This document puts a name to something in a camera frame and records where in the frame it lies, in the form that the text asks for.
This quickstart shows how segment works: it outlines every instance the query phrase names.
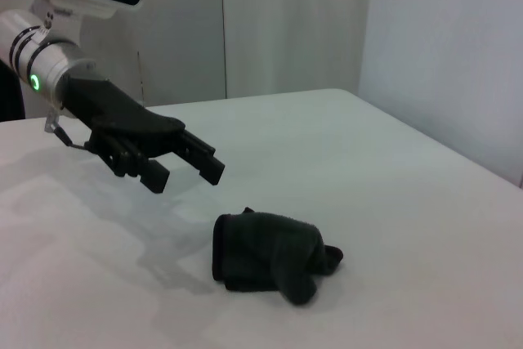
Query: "led indicator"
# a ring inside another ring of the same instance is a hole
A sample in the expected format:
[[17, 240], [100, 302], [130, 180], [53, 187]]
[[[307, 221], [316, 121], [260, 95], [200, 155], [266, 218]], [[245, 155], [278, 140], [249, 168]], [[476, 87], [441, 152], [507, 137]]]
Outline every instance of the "led indicator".
[[38, 81], [38, 77], [36, 75], [31, 75], [31, 86], [33, 86], [33, 89], [38, 91], [40, 89], [40, 82]]

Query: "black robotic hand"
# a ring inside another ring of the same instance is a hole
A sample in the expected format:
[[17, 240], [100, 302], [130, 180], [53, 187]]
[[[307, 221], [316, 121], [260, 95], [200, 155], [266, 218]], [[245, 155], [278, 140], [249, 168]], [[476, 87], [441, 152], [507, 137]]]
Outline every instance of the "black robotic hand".
[[107, 80], [70, 79], [63, 105], [91, 129], [85, 148], [116, 176], [140, 176], [144, 186], [161, 194], [169, 171], [153, 158], [173, 152], [212, 185], [220, 181], [225, 165], [214, 158], [214, 148], [180, 120], [146, 110]]
[[313, 225], [269, 213], [220, 216], [214, 226], [212, 275], [230, 291], [279, 290], [302, 305], [316, 293], [313, 275], [331, 275], [343, 252], [324, 245]]

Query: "black cloth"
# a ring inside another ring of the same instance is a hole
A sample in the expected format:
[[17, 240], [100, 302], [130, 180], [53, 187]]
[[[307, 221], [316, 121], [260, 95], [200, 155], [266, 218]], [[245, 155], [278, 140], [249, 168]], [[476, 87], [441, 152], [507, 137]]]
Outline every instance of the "black cloth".
[[212, 241], [212, 276], [230, 291], [279, 290], [292, 304], [316, 293], [313, 275], [331, 275], [343, 252], [324, 245], [318, 228], [292, 218], [255, 213], [220, 216]]
[[0, 60], [0, 122], [25, 119], [20, 80]]

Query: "table surface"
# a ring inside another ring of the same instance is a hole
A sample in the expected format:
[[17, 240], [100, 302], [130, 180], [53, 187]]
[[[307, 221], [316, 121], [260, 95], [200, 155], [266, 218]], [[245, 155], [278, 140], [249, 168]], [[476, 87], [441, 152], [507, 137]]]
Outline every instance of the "table surface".
[[[515, 186], [338, 90], [155, 110], [217, 148], [219, 186], [172, 156], [153, 195], [42, 119], [0, 125], [0, 347], [523, 347]], [[245, 206], [345, 252], [309, 306], [212, 280], [213, 223]]]

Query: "robotic hand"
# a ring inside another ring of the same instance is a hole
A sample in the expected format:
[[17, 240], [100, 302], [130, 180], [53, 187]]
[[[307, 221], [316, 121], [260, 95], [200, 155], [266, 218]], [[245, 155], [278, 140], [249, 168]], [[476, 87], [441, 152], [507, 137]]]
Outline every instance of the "robotic hand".
[[[67, 146], [99, 155], [116, 176], [140, 176], [157, 194], [169, 171], [153, 159], [171, 152], [216, 185], [225, 165], [214, 158], [215, 150], [187, 132], [180, 120], [146, 110], [101, 77], [96, 62], [78, 47], [83, 15], [109, 18], [117, 9], [136, 9], [141, 0], [47, 1], [51, 10], [44, 22], [28, 11], [0, 8], [0, 60], [51, 104], [46, 131]], [[74, 145], [59, 126], [64, 111], [91, 129], [84, 147]]]

